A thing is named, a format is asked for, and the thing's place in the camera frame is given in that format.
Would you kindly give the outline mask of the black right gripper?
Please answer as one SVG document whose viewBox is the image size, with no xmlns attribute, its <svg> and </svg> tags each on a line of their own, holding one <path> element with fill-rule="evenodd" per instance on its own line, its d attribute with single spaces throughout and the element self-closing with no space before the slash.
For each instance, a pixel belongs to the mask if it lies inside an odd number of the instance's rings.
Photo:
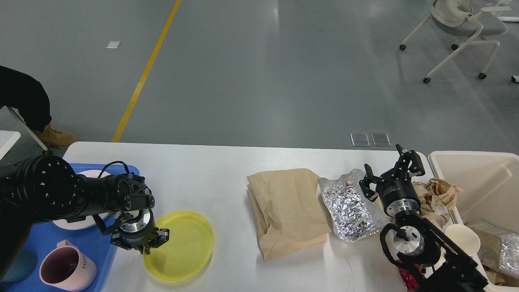
<svg viewBox="0 0 519 292">
<path fill-rule="evenodd" d="M 419 211 L 420 200 L 410 181 L 412 177 L 424 176 L 426 171 L 420 156 L 414 150 L 405 150 L 400 144 L 395 147 L 399 152 L 399 159 L 395 163 L 395 179 L 386 180 L 376 177 L 371 166 L 365 164 L 365 176 L 358 181 L 361 191 L 366 199 L 375 202 L 380 198 L 384 213 L 388 216 L 395 216 L 405 210 Z"/>
</svg>

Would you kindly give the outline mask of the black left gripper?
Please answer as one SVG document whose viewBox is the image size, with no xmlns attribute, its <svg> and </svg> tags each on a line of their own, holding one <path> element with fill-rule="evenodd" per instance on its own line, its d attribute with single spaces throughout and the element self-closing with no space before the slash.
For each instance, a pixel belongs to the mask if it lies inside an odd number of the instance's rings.
<svg viewBox="0 0 519 292">
<path fill-rule="evenodd" d="M 122 212 L 122 221 L 112 233 L 110 243 L 127 251 L 144 250 L 149 255 L 151 249 L 159 248 L 170 238 L 170 230 L 158 229 L 151 209 Z"/>
</svg>

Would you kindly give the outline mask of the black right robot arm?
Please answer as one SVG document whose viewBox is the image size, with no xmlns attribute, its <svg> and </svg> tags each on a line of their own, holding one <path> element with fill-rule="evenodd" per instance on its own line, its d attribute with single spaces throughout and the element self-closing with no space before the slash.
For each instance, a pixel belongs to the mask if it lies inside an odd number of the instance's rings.
<svg viewBox="0 0 519 292">
<path fill-rule="evenodd" d="M 476 261 L 430 220 L 421 216 L 413 176 L 423 176 L 420 156 L 395 146 L 399 159 L 393 168 L 375 176 L 368 164 L 359 185 L 371 202 L 380 199 L 384 213 L 394 218 L 380 233 L 382 251 L 389 262 L 417 281 L 418 292 L 482 292 L 488 280 Z"/>
</svg>

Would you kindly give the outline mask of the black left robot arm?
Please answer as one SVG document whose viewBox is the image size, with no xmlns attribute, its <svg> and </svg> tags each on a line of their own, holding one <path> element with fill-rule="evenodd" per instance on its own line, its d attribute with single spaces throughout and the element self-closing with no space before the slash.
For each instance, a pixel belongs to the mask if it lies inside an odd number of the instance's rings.
<svg viewBox="0 0 519 292">
<path fill-rule="evenodd" d="M 125 250 L 150 254 L 170 238 L 154 223 L 154 196 L 130 172 L 96 178 L 76 174 L 61 157 L 39 155 L 1 168 L 1 277 L 22 251 L 34 224 L 92 216 L 102 235 Z"/>
</svg>

